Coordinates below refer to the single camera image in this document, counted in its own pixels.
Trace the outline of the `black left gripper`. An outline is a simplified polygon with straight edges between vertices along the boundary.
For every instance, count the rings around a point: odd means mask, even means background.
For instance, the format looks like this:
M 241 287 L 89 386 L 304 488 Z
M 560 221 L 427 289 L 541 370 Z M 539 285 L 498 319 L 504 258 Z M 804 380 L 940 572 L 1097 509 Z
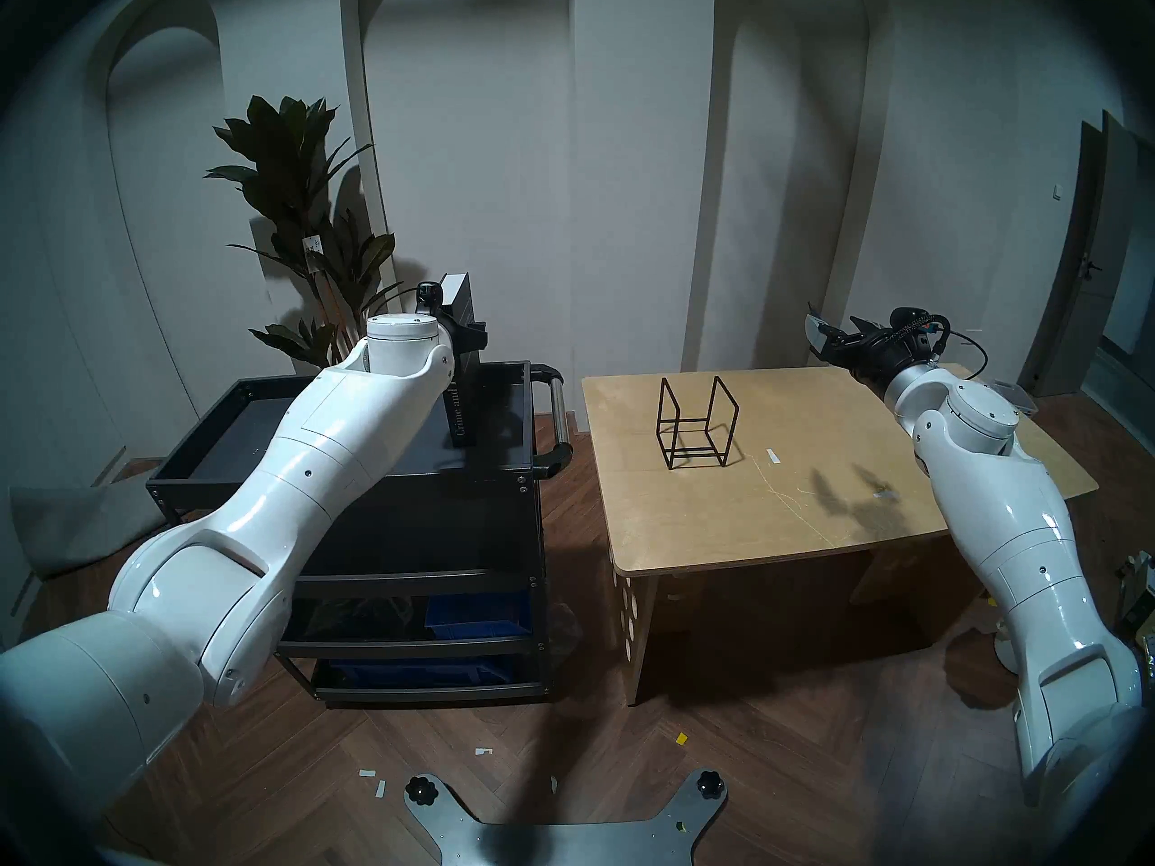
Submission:
M 437 311 L 435 318 L 446 334 L 454 334 L 455 371 L 469 371 L 469 366 L 479 361 L 478 354 L 487 348 L 486 324 L 455 320 L 445 311 Z

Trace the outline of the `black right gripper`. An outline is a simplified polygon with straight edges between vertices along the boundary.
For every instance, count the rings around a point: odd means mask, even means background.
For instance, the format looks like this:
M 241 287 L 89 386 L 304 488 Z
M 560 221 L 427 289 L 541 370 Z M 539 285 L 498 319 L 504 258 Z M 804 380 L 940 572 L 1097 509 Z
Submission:
M 887 390 L 897 375 L 909 369 L 909 348 L 904 338 L 886 343 L 891 328 L 872 320 L 851 316 L 856 334 L 843 337 L 843 330 L 827 322 L 813 303 L 807 301 L 804 328 L 811 352 L 819 359 L 829 359 L 833 365 L 850 372 L 851 376 L 871 390 Z

